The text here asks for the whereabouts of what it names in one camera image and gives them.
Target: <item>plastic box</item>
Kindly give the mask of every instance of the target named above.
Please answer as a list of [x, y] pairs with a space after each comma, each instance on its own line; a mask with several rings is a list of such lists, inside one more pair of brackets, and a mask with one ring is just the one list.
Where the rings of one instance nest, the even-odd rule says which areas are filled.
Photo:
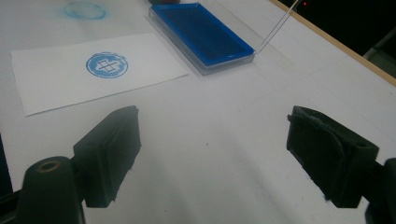
[[[269, 0], [154, 5], [149, 17], [194, 67], [207, 75], [252, 62], [299, 1], [287, 12]], [[250, 7], [262, 8], [263, 14], [250, 15]]]

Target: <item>blue circular logo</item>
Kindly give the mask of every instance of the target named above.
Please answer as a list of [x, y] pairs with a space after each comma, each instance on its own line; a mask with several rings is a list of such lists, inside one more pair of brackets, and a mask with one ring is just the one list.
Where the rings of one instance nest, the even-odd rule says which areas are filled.
[[87, 61], [88, 71], [97, 77], [120, 77], [128, 70], [126, 58], [116, 53], [102, 52]]

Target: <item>transparent lid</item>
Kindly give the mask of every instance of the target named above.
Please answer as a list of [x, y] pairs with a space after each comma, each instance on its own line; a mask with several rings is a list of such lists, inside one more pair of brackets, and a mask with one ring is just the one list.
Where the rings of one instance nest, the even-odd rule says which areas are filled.
[[239, 35], [258, 54], [297, 8], [301, 0], [296, 0], [287, 11], [272, 1], [275, 0], [199, 0], [198, 2]]

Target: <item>blue ring stain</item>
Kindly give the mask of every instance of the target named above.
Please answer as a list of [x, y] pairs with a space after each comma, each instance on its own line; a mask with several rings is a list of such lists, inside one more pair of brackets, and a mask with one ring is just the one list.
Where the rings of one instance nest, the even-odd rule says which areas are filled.
[[68, 17], [80, 20], [101, 20], [106, 16], [106, 11], [90, 2], [71, 2], [64, 8]]
[[87, 70], [96, 77], [120, 77], [128, 70], [126, 58], [111, 52], [93, 54], [86, 63]]

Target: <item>white table surface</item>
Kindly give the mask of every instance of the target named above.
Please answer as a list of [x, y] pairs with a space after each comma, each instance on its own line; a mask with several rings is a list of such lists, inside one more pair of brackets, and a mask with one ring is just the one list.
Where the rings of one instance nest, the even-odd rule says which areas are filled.
[[293, 18], [253, 63], [203, 77], [163, 41], [188, 76], [26, 118], [12, 50], [155, 32], [148, 1], [95, 3], [107, 11], [99, 21], [67, 18], [62, 0], [0, 3], [0, 132], [14, 190], [30, 165], [73, 157], [107, 114], [136, 105], [141, 152], [114, 203], [84, 208], [87, 223], [364, 223], [367, 201], [325, 202], [286, 150], [287, 115], [323, 112], [378, 145], [383, 163], [396, 157], [396, 90]]

